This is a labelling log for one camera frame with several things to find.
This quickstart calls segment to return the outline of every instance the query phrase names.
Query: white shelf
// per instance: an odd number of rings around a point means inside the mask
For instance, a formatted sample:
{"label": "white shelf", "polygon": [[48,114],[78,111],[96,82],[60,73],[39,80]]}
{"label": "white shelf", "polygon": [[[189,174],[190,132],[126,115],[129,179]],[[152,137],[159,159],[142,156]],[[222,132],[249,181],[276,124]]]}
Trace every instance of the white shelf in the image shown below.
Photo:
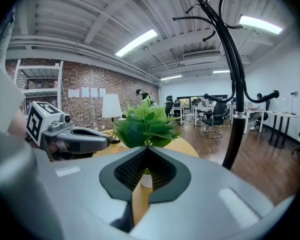
{"label": "white shelf", "polygon": [[25,76],[29,79],[41,79],[41,78],[58,78],[59,66],[19,66]]}
{"label": "white shelf", "polygon": [[58,88],[21,90],[26,98],[57,96]]}

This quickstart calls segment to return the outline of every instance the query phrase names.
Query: ceiling light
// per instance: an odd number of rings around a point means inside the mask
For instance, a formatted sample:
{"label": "ceiling light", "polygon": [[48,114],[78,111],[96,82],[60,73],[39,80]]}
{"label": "ceiling light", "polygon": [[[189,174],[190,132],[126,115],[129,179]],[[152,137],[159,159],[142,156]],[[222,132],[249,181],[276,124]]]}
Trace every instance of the ceiling light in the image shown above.
{"label": "ceiling light", "polygon": [[220,73],[230,73],[230,70],[215,70],[213,71],[214,74],[220,74]]}
{"label": "ceiling light", "polygon": [[282,31],[281,27],[273,25],[264,20],[258,18],[252,18],[248,16],[241,16],[239,23],[242,25],[249,25],[263,30],[267,30],[275,34],[279,34]]}
{"label": "ceiling light", "polygon": [[161,81],[163,80],[169,80],[169,79],[172,79],[172,78],[181,78],[182,75],[175,75],[175,76],[170,76],[170,77],[166,77],[166,78],[162,78]]}
{"label": "ceiling light", "polygon": [[122,57],[127,52],[130,52],[133,48],[137,47],[138,45],[148,41],[149,39],[157,36],[158,34],[153,29],[149,30],[148,32],[140,35],[130,43],[128,43],[125,47],[123,47],[120,51],[118,51],[115,55]]}

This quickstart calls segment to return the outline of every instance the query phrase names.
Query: red brick wall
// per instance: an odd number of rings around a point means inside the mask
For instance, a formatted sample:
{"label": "red brick wall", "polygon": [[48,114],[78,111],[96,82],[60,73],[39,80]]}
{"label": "red brick wall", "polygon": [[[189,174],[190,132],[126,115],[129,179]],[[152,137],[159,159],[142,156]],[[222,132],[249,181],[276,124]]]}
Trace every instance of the red brick wall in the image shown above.
{"label": "red brick wall", "polygon": [[[58,61],[53,59],[21,60],[22,65],[54,66],[56,62]],[[6,70],[12,79],[16,65],[16,60],[6,61]],[[104,129],[111,128],[111,119],[102,118],[103,98],[68,98],[68,89],[79,89],[81,96],[81,87],[105,88],[107,94],[118,94],[122,112],[127,109],[128,104],[136,106],[141,103],[141,96],[136,96],[137,89],[152,93],[155,100],[159,102],[158,86],[122,73],[87,64],[65,61],[62,69],[62,83],[70,108],[74,115],[78,118],[79,122],[73,117],[65,99],[63,90],[61,90],[62,110],[65,113],[70,114],[76,125],[80,126],[82,124],[84,127],[93,129],[97,127],[99,131],[103,130],[102,126],[105,127]],[[36,84],[38,83],[33,81],[33,83],[28,86],[29,89],[36,88]],[[49,88],[46,86],[49,85],[49,79],[41,80],[41,84],[41,88]],[[56,97],[48,97],[45,101],[51,103],[53,99],[56,99]]]}

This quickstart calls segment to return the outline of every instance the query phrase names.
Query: coat rack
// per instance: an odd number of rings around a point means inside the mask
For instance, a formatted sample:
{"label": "coat rack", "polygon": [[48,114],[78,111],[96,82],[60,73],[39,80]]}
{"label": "coat rack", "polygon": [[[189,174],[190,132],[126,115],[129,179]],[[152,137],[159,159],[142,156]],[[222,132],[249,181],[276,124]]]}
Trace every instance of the coat rack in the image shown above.
{"label": "coat rack", "polygon": [[236,156],[239,151],[239,147],[242,141],[242,137],[244,134],[245,127],[245,111],[244,111],[244,94],[253,103],[262,103],[273,98],[279,97],[279,92],[274,90],[273,93],[263,96],[262,99],[252,99],[247,91],[246,78],[244,66],[241,61],[241,57],[237,48],[237,45],[231,36],[229,29],[241,29],[242,25],[230,26],[226,24],[222,17],[222,7],[224,0],[219,1],[218,13],[209,5],[210,0],[197,0],[198,4],[192,5],[185,14],[188,14],[193,8],[199,7],[201,8],[208,18],[200,17],[200,16],[185,16],[185,17],[173,17],[173,21],[178,20],[186,20],[186,19],[194,19],[194,20],[202,20],[209,23],[213,27],[213,32],[211,35],[202,39],[203,42],[212,38],[215,34],[218,35],[222,47],[224,49],[224,54],[226,57],[226,61],[230,70],[230,78],[231,78],[231,88],[232,94],[226,100],[221,100],[217,97],[210,96],[209,94],[205,94],[205,99],[210,99],[216,102],[227,103],[229,102],[236,93],[236,112],[233,116],[233,125],[232,132],[230,136],[229,146],[227,148],[224,161],[222,166],[231,169],[232,165],[235,162]]}

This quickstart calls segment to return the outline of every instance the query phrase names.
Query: ceiling duct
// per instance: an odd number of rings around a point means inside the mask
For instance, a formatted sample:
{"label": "ceiling duct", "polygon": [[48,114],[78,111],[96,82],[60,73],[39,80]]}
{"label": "ceiling duct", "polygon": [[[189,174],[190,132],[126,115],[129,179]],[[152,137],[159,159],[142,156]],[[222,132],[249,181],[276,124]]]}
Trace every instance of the ceiling duct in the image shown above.
{"label": "ceiling duct", "polygon": [[184,65],[195,65],[203,63],[213,63],[220,59],[219,50],[202,50],[183,55],[183,60],[180,62]]}

